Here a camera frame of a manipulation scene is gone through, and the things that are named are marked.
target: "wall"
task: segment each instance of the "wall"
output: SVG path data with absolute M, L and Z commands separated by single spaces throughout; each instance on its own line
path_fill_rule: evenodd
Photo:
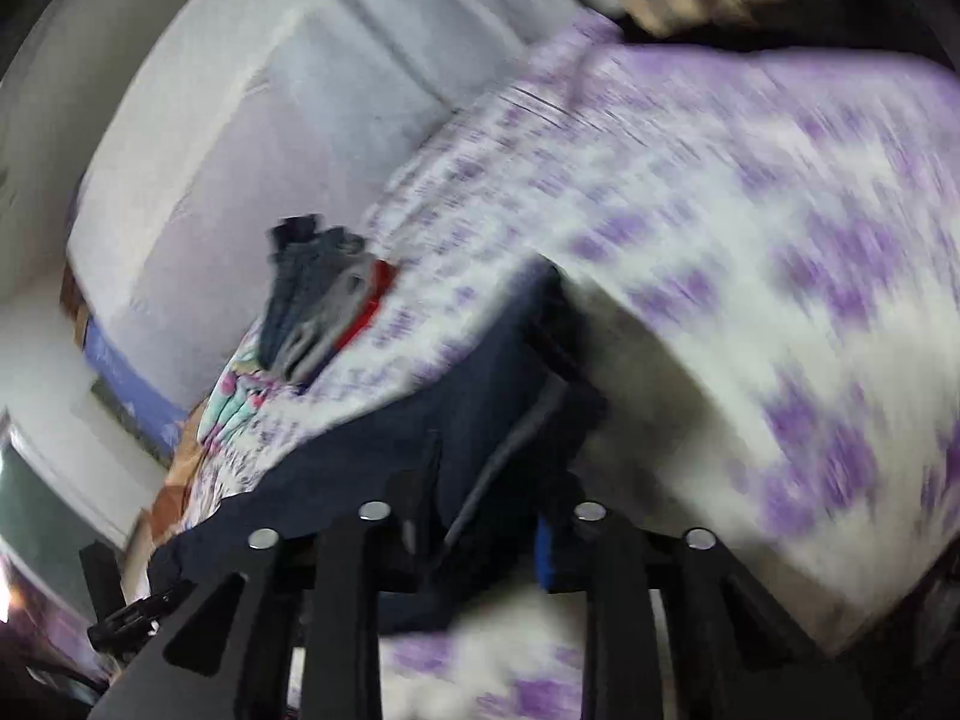
M 96 374 L 58 295 L 55 269 L 0 306 L 0 412 L 32 445 L 28 460 L 43 464 L 45 481 L 120 546 L 164 471 L 89 394 Z
M 62 257 L 67 207 L 187 0 L 54 0 L 0 83 L 0 303 Z

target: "silver screw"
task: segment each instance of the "silver screw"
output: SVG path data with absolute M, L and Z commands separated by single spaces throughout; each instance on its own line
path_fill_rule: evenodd
M 360 519 L 367 522 L 378 522 L 390 517 L 390 504 L 383 501 L 368 501 L 360 507 Z
M 607 516 L 607 510 L 604 509 L 603 504 L 596 501 L 584 501 L 577 504 L 577 508 L 573 509 L 573 514 L 582 522 L 599 522 Z
M 694 528 L 692 531 L 687 531 L 683 538 L 690 549 L 713 549 L 717 543 L 717 537 L 706 528 Z
M 247 543 L 253 549 L 270 549 L 277 546 L 277 541 L 280 541 L 280 534 L 273 528 L 260 528 L 247 536 Z

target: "white fabric with purple flowers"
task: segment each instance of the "white fabric with purple flowers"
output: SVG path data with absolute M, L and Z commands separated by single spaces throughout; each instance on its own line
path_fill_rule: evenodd
M 840 648 L 958 528 L 959 179 L 960 86 L 923 60 L 628 47 L 584 13 L 395 176 L 362 230 L 394 290 L 205 464 L 184 525 L 440 376 L 539 254 L 616 308 L 592 314 L 613 416 L 587 477 L 714 528 Z

